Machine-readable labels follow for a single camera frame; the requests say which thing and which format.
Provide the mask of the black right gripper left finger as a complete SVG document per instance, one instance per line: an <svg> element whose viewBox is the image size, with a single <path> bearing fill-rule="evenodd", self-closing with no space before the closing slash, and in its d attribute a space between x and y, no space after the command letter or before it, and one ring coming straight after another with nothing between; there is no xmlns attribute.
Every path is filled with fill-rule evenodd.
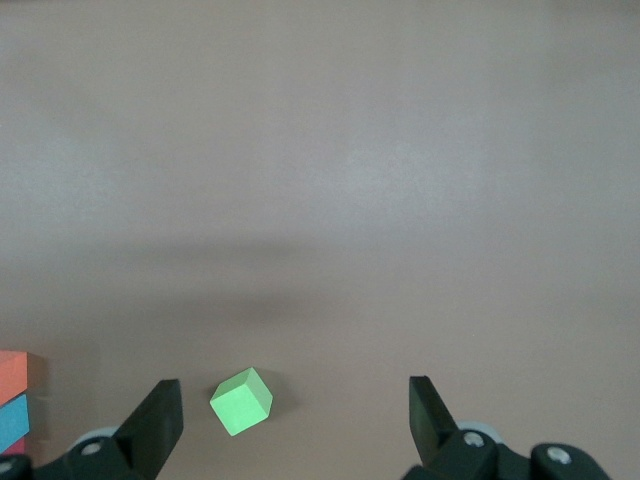
<svg viewBox="0 0 640 480"><path fill-rule="evenodd" d="M115 433L74 446L34 470L36 479L147 479L158 477L183 432L181 385L162 380Z"/></svg>

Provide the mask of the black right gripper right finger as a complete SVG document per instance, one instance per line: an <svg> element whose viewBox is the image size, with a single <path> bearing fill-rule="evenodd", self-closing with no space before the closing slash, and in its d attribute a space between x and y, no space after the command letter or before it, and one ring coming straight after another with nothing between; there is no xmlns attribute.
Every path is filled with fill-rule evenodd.
<svg viewBox="0 0 640 480"><path fill-rule="evenodd" d="M420 463L408 479L528 479L530 460L492 427L457 422L427 376L409 379L409 426Z"/></svg>

